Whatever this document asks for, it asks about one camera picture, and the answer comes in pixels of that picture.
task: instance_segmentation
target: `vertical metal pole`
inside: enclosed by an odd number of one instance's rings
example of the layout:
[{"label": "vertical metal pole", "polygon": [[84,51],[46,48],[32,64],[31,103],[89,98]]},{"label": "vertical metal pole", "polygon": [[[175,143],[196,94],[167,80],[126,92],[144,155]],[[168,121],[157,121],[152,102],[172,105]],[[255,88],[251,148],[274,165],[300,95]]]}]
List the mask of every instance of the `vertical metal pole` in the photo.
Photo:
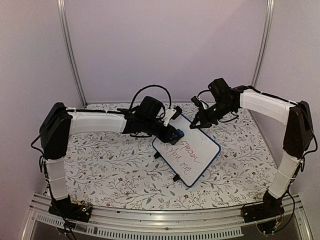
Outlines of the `vertical metal pole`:
[{"label": "vertical metal pole", "polygon": [[69,33],[69,28],[68,28],[66,8],[65,8],[65,1],[64,0],[57,0],[57,4],[58,4],[58,11],[59,11],[59,16],[60,16],[60,22],[61,22],[61,28],[62,28],[65,49],[66,49],[66,53],[68,55],[69,63],[71,66],[71,71],[72,71],[73,79],[75,82],[76,90],[79,94],[80,101],[81,101],[82,105],[86,106],[87,100],[86,100],[84,89],[83,89],[81,81],[80,81],[78,67],[77,67],[77,63],[76,63],[76,59],[75,59],[75,55],[74,55],[74,50],[72,48],[72,43],[71,43],[71,38],[70,38],[70,33]]},{"label": "vertical metal pole", "polygon": [[267,43],[269,39],[270,29],[271,29],[271,23],[272,23],[272,17],[274,14],[274,6],[275,1],[274,0],[268,0],[267,6],[266,6],[266,14],[265,14],[265,20],[264,20],[264,28],[263,28],[263,35],[261,40],[261,46],[259,50],[258,59],[256,62],[256,66],[253,73],[253,78],[251,85],[256,87],[259,79],[259,75],[261,72],[262,63],[265,57],[266,49],[267,49]]}]

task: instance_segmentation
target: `floral pattern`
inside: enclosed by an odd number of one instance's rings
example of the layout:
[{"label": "floral pattern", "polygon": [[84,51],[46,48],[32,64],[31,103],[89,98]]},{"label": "floral pattern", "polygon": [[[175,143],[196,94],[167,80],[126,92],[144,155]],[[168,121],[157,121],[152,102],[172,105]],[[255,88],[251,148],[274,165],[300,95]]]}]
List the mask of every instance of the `floral pattern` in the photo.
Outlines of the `floral pattern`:
[{"label": "floral pattern", "polygon": [[[177,104],[193,119],[197,108]],[[115,110],[128,104],[91,104],[88,109]],[[260,201],[277,167],[247,110],[239,118],[204,131],[221,146],[196,184],[173,182],[162,158],[154,159],[154,137],[135,138],[113,132],[75,134],[65,158],[65,175],[74,201],[96,206],[142,210],[191,210],[229,207]],[[223,120],[234,116],[228,115]]]}]

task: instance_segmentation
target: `white wall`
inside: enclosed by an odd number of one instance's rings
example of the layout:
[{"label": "white wall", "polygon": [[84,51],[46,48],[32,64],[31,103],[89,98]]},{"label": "white wall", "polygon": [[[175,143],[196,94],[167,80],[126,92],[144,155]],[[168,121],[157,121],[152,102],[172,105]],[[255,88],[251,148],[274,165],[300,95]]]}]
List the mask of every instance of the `white wall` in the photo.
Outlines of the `white wall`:
[{"label": "white wall", "polygon": [[21,235],[45,181],[30,148],[55,102],[80,106],[54,0],[0,1],[0,239]]},{"label": "white wall", "polygon": [[[190,101],[220,77],[234,87],[250,84],[267,1],[68,0],[65,5],[79,75],[92,103],[130,101],[149,84],[164,85],[178,101]],[[161,89],[148,91],[168,99]]]},{"label": "white wall", "polygon": [[[257,88],[310,104],[320,140],[320,1],[277,0],[266,56]],[[285,127],[257,115],[257,122],[278,163]],[[314,239],[320,239],[320,152],[306,158],[305,170],[293,187],[299,193]]]}]

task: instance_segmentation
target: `red handwriting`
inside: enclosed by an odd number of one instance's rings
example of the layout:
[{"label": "red handwriting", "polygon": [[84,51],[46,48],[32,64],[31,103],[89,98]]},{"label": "red handwriting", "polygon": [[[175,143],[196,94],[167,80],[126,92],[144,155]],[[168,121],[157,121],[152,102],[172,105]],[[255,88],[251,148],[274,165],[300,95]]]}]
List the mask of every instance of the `red handwriting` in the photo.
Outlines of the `red handwriting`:
[{"label": "red handwriting", "polygon": [[180,163],[179,166],[181,166],[183,168],[183,173],[185,175],[187,175],[188,172],[192,170],[192,167],[189,167],[188,164],[186,164],[185,162],[180,162],[182,156],[179,155],[179,152],[181,150],[185,150],[189,154],[189,156],[191,158],[193,158],[194,162],[201,163],[199,161],[196,161],[198,159],[198,157],[196,156],[195,151],[193,149],[191,149],[189,143],[187,143],[186,141],[182,141],[180,143],[180,145],[183,147],[181,147],[181,146],[172,147],[170,143],[163,143],[163,142],[161,142],[160,144],[163,145],[164,150],[166,150],[164,155],[168,158],[174,157],[176,162]]},{"label": "red handwriting", "polygon": [[190,156],[191,158],[193,158],[193,161],[195,161],[195,162],[198,163],[198,164],[201,163],[201,162],[199,162],[199,161],[196,161],[196,159],[197,159],[198,157],[196,156],[195,151],[194,151],[193,149],[191,149],[189,143],[187,143],[186,141],[181,141],[181,142],[180,142],[180,145],[183,145],[183,146],[184,146],[184,147],[180,148],[180,151],[184,149],[184,150],[189,154],[189,156]]}]

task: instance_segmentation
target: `metal rail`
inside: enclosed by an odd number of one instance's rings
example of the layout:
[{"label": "metal rail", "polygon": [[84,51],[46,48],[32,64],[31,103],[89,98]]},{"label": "metal rail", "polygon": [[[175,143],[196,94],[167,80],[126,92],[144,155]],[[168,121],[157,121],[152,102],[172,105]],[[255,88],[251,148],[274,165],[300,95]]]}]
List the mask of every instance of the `metal rail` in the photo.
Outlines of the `metal rail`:
[{"label": "metal rail", "polygon": [[[298,195],[294,195],[296,211],[302,210]],[[290,215],[293,203],[290,197],[282,201],[285,215]],[[32,221],[63,228],[61,217],[48,213],[50,197],[35,193],[30,203]],[[245,223],[240,211],[242,205],[199,210],[134,210],[93,206],[89,223],[76,223],[75,232],[108,239],[186,240],[228,239],[243,236]]]},{"label": "metal rail", "polygon": [[79,72],[78,72],[78,67],[77,67],[77,63],[76,63],[76,59],[75,59],[75,55],[74,55],[74,50],[73,50],[72,42],[71,42],[68,21],[67,21],[65,1],[64,0],[57,0],[57,5],[58,5],[59,16],[60,16],[61,29],[62,29],[64,44],[65,44],[65,49],[66,49],[66,53],[68,55],[68,59],[69,59],[74,83],[76,86],[76,90],[78,92],[81,104],[83,106],[86,106],[87,100],[86,100],[84,89],[81,84],[81,80],[80,80],[80,76],[79,76]]},{"label": "metal rail", "polygon": [[257,59],[256,65],[255,65],[253,78],[252,78],[252,82],[251,82],[251,85],[254,87],[256,87],[258,84],[259,75],[260,75],[262,64],[263,64],[263,61],[265,58],[267,43],[268,43],[268,39],[269,39],[269,35],[270,35],[272,17],[274,14],[274,6],[275,6],[274,0],[267,1],[262,40],[261,40],[259,55],[258,55],[258,59]]}]

